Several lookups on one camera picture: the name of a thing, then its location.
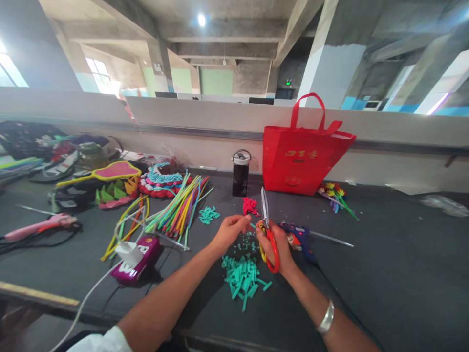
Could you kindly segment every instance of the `pink glue gun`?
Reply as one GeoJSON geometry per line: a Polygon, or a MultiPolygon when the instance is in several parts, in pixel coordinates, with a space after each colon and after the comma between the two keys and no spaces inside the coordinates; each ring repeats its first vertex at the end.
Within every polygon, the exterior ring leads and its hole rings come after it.
{"type": "Polygon", "coordinates": [[[5,235],[5,239],[8,242],[17,242],[23,238],[38,232],[39,230],[46,230],[52,227],[70,227],[77,218],[69,214],[56,214],[53,215],[49,220],[38,222],[37,224],[23,227],[21,229],[12,231],[5,235]]]}

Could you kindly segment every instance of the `blue glue gun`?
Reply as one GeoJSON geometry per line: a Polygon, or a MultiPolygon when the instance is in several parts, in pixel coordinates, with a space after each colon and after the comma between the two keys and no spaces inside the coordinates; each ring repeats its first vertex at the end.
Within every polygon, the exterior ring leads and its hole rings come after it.
{"type": "Polygon", "coordinates": [[[298,239],[301,244],[301,251],[306,260],[314,264],[318,262],[308,243],[309,228],[286,222],[279,222],[277,225],[286,233],[291,233],[298,239]]]}

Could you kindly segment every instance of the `water bottle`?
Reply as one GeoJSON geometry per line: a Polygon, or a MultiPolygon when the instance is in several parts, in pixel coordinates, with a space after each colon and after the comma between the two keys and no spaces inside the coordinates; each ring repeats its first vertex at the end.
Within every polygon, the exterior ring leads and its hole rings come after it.
{"type": "Polygon", "coordinates": [[[248,174],[251,153],[246,149],[239,149],[231,160],[233,161],[233,196],[246,197],[248,192],[248,174]]]}

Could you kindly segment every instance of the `hand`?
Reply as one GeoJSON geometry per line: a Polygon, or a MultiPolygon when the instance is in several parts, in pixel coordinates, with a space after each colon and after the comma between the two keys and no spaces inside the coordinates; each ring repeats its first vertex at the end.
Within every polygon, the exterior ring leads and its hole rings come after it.
{"type": "Polygon", "coordinates": [[[250,223],[251,215],[249,214],[246,216],[231,215],[226,217],[209,246],[219,257],[223,256],[241,232],[246,234],[250,223]]]}
{"type": "MultiPolygon", "coordinates": [[[[267,258],[270,260],[272,265],[275,266],[274,250],[270,240],[264,235],[264,232],[260,229],[259,225],[262,223],[260,220],[256,224],[256,235],[259,240],[259,245],[264,249],[267,258]]],[[[297,265],[293,261],[290,253],[290,245],[288,243],[287,234],[280,227],[277,226],[272,220],[269,221],[269,227],[274,235],[275,242],[277,243],[278,255],[280,256],[280,274],[285,276],[297,265]]]]}

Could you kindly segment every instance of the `black table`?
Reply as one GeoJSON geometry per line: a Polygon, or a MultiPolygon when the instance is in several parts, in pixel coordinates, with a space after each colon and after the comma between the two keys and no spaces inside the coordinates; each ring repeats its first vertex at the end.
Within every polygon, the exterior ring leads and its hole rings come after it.
{"type": "MultiPolygon", "coordinates": [[[[242,213],[242,199],[231,196],[231,175],[214,173],[215,189],[201,206],[215,206],[221,214],[211,225],[196,220],[189,233],[191,252],[162,242],[164,252],[155,268],[168,277],[206,246],[224,216],[242,213]]],[[[251,180],[249,197],[259,202],[260,181],[251,180]]],[[[2,231],[39,222],[45,215],[13,207],[21,203],[50,210],[46,193],[50,185],[19,181],[0,196],[2,231]]],[[[386,187],[349,186],[348,204],[361,219],[345,211],[333,214],[329,201],[268,192],[270,217],[293,222],[355,245],[349,248],[320,238],[311,245],[329,280],[342,298],[387,351],[467,350],[469,337],[468,218],[454,218],[427,208],[420,196],[407,196],[386,187]]],[[[445,193],[466,206],[469,196],[445,193]]],[[[151,213],[169,200],[152,199],[151,213]]],[[[52,294],[82,300],[113,262],[101,262],[113,228],[126,208],[103,211],[93,208],[78,214],[84,231],[55,248],[28,249],[0,257],[0,280],[52,294]]],[[[306,275],[336,305],[343,308],[327,280],[300,253],[294,258],[306,275]]],[[[321,337],[299,301],[279,275],[271,274],[258,260],[260,277],[272,286],[242,302],[231,300],[223,282],[221,261],[215,263],[190,299],[176,329],[221,344],[238,344],[254,350],[325,351],[321,337]]],[[[88,300],[82,320],[112,325],[157,283],[141,288],[121,288],[106,278],[88,300]]],[[[72,318],[76,307],[0,290],[3,298],[20,299],[72,318]]]]}

